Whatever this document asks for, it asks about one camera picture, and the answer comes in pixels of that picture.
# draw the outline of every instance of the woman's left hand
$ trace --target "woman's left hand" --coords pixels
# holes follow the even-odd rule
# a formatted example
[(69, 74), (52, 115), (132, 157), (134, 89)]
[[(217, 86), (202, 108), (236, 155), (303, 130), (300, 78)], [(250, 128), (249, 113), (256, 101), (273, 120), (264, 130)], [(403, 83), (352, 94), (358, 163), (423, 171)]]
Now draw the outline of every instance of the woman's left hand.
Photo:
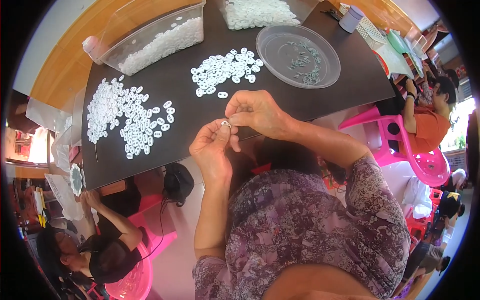
[(235, 135), (238, 128), (231, 129), (221, 125), (226, 119), (217, 119), (200, 129), (189, 151), (197, 163), (206, 186), (230, 185), (232, 165), (225, 156), (225, 149), (230, 145), (235, 152), (240, 152), (239, 138)]

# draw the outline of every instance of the black t-shirt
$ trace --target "black t-shirt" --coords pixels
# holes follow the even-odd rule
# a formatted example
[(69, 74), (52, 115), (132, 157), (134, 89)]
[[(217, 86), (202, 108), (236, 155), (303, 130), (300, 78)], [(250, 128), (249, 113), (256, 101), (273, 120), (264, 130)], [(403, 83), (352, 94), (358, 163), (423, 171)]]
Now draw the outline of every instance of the black t-shirt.
[(130, 251), (119, 239), (104, 235), (89, 237), (79, 252), (90, 251), (90, 273), (97, 284), (114, 283), (123, 279), (142, 259), (137, 248)]
[(438, 210), (441, 216), (447, 216), (449, 219), (453, 218), (460, 208), (460, 201), (457, 201), (455, 197), (448, 197), (449, 192), (444, 192), (445, 196), (442, 196)]

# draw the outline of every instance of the hand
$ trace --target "hand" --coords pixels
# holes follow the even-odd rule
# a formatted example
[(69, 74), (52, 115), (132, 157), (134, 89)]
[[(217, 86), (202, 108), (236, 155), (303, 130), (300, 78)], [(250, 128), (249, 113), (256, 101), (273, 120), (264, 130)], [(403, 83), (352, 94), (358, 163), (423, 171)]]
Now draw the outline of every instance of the hand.
[(86, 207), (85, 205), (88, 205), (95, 210), (98, 210), (102, 205), (100, 202), (100, 195), (95, 190), (82, 192), (80, 194), (80, 202), (82, 203), (82, 208)]
[(225, 116), (231, 125), (249, 126), (277, 140), (286, 140), (296, 121), (265, 90), (237, 91), (227, 104)]
[(221, 125), (222, 121), (225, 119), (217, 119), (202, 127), (189, 148), (206, 186), (220, 184), (229, 187), (232, 165), (225, 156), (225, 148), (230, 145), (235, 152), (240, 152), (239, 138), (234, 135), (238, 127), (230, 129)]
[(405, 85), (405, 89), (407, 90), (407, 92), (412, 93), (415, 99), (417, 99), (417, 88), (415, 87), (411, 79), (407, 79), (407, 84)]

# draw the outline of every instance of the white toggle pile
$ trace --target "white toggle pile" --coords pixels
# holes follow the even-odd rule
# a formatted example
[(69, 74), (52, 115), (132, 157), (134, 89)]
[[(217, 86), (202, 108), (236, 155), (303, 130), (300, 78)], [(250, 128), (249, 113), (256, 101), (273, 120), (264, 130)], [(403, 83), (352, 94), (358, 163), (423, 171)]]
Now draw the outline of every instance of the white toggle pile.
[[(252, 72), (259, 72), (260, 67), (264, 65), (261, 59), (254, 57), (255, 53), (248, 51), (245, 47), (240, 50), (240, 53), (232, 49), (225, 56), (210, 55), (198, 68), (190, 69), (192, 81), (199, 86), (195, 91), (197, 97), (213, 94), (216, 86), (224, 83), (227, 78), (231, 78), (236, 84), (240, 83), (242, 77), (251, 84), (254, 83), (256, 76)], [(228, 93), (218, 92), (217, 96), (225, 99), (228, 97)]]
[(112, 79), (111, 83), (104, 78), (92, 101), (87, 105), (88, 140), (96, 144), (101, 137), (108, 137), (107, 124), (110, 124), (109, 128), (113, 130), (120, 125), (117, 117), (125, 115), (125, 126), (120, 129), (120, 136), (126, 142), (127, 158), (133, 159), (141, 150), (146, 155), (150, 154), (150, 147), (154, 144), (153, 137), (162, 137), (162, 131), (170, 129), (168, 123), (175, 121), (172, 101), (167, 101), (163, 105), (167, 113), (166, 123), (162, 117), (153, 117), (153, 114), (160, 113), (159, 107), (148, 109), (143, 107), (149, 95), (140, 94), (144, 89), (142, 86), (123, 89), (123, 83), (119, 83), (116, 78)]
[(128, 55), (125, 62), (119, 63), (120, 71), (132, 76), (157, 60), (204, 40), (204, 21), (201, 17), (173, 27), (157, 34), (143, 50)]
[(289, 5), (281, 0), (228, 0), (225, 4), (225, 19), (230, 30), (276, 23), (300, 24)]

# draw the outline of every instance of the purple floral blouse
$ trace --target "purple floral blouse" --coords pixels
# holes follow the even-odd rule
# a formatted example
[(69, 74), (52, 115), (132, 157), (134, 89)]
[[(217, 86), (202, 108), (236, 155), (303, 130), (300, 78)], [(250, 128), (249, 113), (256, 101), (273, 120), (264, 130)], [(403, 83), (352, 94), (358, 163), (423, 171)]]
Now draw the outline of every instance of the purple floral blouse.
[(407, 225), (371, 157), (356, 161), (347, 207), (319, 176), (272, 170), (230, 199), (226, 262), (200, 257), (196, 299), (261, 299), (291, 264), (328, 264), (350, 273), (381, 299), (402, 279), (410, 247)]

